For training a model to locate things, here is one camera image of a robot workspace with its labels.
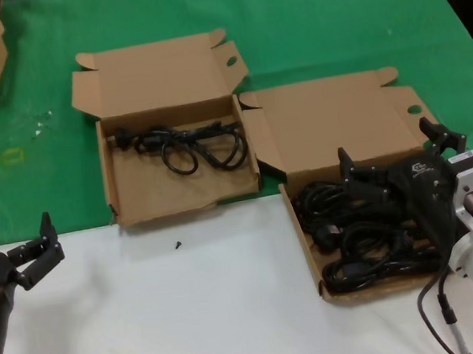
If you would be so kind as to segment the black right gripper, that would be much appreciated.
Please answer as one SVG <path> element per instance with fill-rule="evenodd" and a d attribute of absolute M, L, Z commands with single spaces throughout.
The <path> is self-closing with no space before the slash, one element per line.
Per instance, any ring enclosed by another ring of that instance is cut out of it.
<path fill-rule="evenodd" d="M 429 146 L 421 157 L 405 158 L 389 167 L 356 165 L 339 147 L 343 191 L 351 198 L 367 202 L 389 199 L 393 190 L 440 256 L 449 257 L 458 229 L 453 202 L 455 185 L 452 172 L 439 157 L 447 149 L 464 153 L 467 137 L 426 117 L 418 123 Z"/>

